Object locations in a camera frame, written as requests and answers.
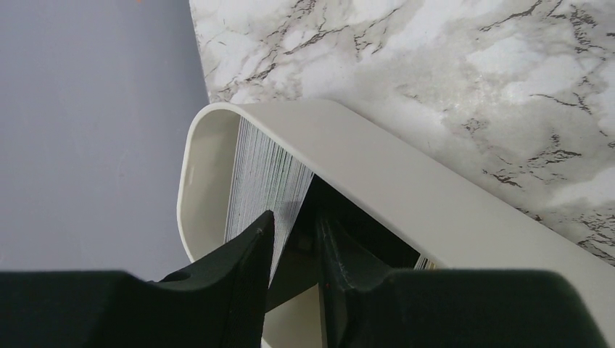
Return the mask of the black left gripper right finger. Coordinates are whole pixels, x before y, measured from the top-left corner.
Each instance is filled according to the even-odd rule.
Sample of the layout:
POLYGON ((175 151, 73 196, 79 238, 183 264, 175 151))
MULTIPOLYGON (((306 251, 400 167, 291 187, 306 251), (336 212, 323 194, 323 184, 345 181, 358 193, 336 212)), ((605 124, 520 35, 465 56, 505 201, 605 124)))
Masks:
POLYGON ((605 347, 571 284, 541 270, 392 268, 315 220, 325 347, 605 347))

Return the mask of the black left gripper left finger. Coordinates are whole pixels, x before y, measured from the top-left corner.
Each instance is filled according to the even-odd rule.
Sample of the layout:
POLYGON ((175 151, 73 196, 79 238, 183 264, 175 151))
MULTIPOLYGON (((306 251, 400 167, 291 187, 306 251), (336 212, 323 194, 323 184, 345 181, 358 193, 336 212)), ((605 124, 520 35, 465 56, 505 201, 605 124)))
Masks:
POLYGON ((124 271, 3 272, 3 347, 259 347, 274 216, 161 281, 124 271))

